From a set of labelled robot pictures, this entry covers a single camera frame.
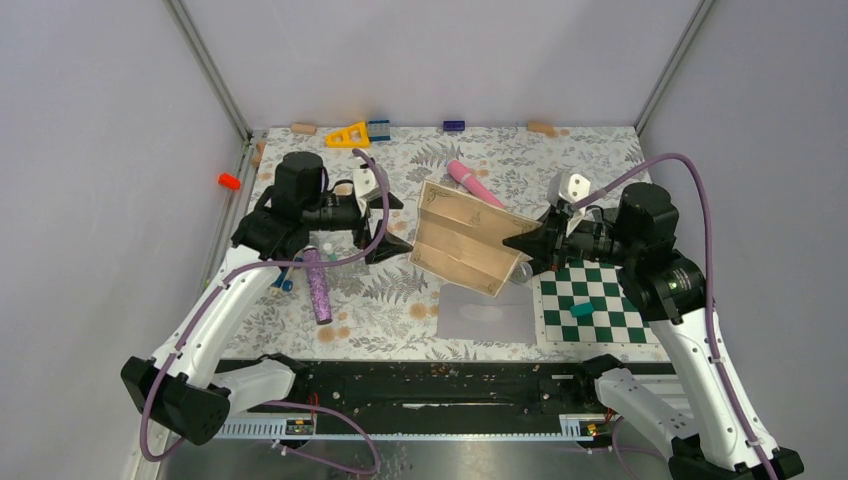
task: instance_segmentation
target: dark blue block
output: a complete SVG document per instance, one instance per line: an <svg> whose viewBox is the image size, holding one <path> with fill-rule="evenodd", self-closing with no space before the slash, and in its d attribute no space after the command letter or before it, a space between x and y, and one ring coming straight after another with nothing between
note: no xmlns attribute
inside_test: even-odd
<svg viewBox="0 0 848 480"><path fill-rule="evenodd" d="M283 288L283 281L286 279L286 270L284 269L277 279L274 280L274 283L271 284L272 287Z"/></svg>
<svg viewBox="0 0 848 480"><path fill-rule="evenodd" d="M465 120L445 120L442 130L446 132L465 131Z"/></svg>

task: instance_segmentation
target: purple sparkly tube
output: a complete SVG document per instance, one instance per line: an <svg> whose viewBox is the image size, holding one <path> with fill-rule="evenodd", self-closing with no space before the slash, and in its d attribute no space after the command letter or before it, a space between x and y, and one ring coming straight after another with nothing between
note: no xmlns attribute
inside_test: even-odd
<svg viewBox="0 0 848 480"><path fill-rule="evenodd" d="M309 246L303 249L303 261L314 263L321 261L321 253L317 248ZM330 308L330 295L327 279L324 278L323 268L307 268L306 279L309 281L309 295L312 297L312 309L315 311L315 322L326 325L333 321L333 311Z"/></svg>

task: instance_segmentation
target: white wall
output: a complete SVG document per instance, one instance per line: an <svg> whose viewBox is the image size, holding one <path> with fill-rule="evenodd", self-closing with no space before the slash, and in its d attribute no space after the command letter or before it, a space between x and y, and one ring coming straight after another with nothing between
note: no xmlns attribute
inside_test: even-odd
<svg viewBox="0 0 848 480"><path fill-rule="evenodd" d="M116 479L240 141L161 2L4 2L0 477Z"/></svg>
<svg viewBox="0 0 848 480"><path fill-rule="evenodd" d="M697 0L187 0L253 128L633 124Z"/></svg>
<svg viewBox="0 0 848 480"><path fill-rule="evenodd" d="M804 478L844 478L848 398L848 4L719 2L642 138L697 163L714 212L718 311L740 376ZM653 172L703 253L683 167Z"/></svg>

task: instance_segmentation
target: green and white chessboard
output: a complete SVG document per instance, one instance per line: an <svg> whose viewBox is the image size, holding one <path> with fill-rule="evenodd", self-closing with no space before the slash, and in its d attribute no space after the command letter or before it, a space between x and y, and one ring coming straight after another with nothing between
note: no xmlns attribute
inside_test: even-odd
<svg viewBox="0 0 848 480"><path fill-rule="evenodd" d="M627 353L650 351L668 356L630 301L621 295L612 265L572 260L568 268L533 278L537 344L562 352ZM574 318L569 308L591 303L595 312Z"/></svg>

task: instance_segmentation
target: floral tablecloth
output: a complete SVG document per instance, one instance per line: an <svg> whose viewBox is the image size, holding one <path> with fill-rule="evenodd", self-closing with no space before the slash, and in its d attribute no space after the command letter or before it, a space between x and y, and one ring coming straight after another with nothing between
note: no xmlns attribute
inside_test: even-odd
<svg viewBox="0 0 848 480"><path fill-rule="evenodd" d="M291 151L321 155L331 184L350 178L361 162L348 148L325 147L324 136L330 131L321 128L318 135L308 136L288 128L271 129L250 208L273 183L274 168L283 155ZM404 202L402 211L392 212L389 230L412 243L421 184L429 179L457 188L445 168L454 158L473 169L509 210L530 218L538 218L547 209L547 186L558 171L580 173L599 187L643 160L632 127L557 128L557 132L552 138L519 127L469 128L461 133L392 128L391 141L372 143L367 149L385 168L391 191ZM638 180L647 180L647 173L633 181ZM619 192L600 205L617 205ZM333 243L339 258L356 251L348 232L319 232L313 242ZM326 276L332 324L316 325L306 275L296 270L291 276L293 291L274 294L269 289L240 326L225 357L281 352L320 360L564 361L599 353L582 349L551 353L531 344L436 338L439 288L444 282L410 264L407 255L378 265L360 261L327 269ZM629 357L631 361L658 360L650 354Z"/></svg>

